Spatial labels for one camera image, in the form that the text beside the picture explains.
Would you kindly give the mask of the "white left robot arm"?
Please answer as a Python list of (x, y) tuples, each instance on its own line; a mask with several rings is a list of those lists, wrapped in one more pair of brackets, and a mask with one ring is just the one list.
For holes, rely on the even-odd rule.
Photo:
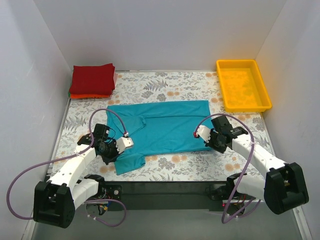
[(101, 156), (106, 162), (114, 162), (131, 145), (125, 137), (109, 137), (110, 127), (96, 124), (92, 134), (82, 136), (75, 148), (75, 157), (69, 159), (49, 180), (40, 181), (34, 190), (33, 220), (60, 228), (67, 228), (76, 209), (86, 200), (106, 195), (99, 175), (81, 175), (87, 166)]

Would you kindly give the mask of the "teal t-shirt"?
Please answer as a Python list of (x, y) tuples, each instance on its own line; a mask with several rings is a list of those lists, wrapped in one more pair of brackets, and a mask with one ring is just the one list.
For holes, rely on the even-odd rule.
[(116, 138), (126, 129), (133, 140), (133, 147), (114, 163), (117, 175), (143, 167), (146, 156), (208, 150), (193, 135), (199, 122), (210, 115), (208, 100), (110, 105), (106, 115)]

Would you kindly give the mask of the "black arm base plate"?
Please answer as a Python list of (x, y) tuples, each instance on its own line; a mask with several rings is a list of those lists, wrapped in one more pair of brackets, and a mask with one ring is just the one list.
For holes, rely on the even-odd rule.
[(102, 189), (127, 210), (222, 212), (233, 188), (226, 181), (106, 181)]

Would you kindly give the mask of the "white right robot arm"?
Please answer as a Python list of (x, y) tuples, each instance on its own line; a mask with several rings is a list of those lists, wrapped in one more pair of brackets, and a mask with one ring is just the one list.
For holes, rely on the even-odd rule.
[(287, 163), (254, 143), (245, 126), (233, 127), (227, 116), (211, 120), (212, 128), (199, 125), (195, 137), (203, 139), (205, 146), (223, 154), (230, 149), (253, 165), (263, 179), (254, 179), (247, 173), (237, 173), (226, 180), (229, 196), (247, 195), (264, 201), (268, 208), (279, 215), (309, 202), (309, 194), (301, 166)]

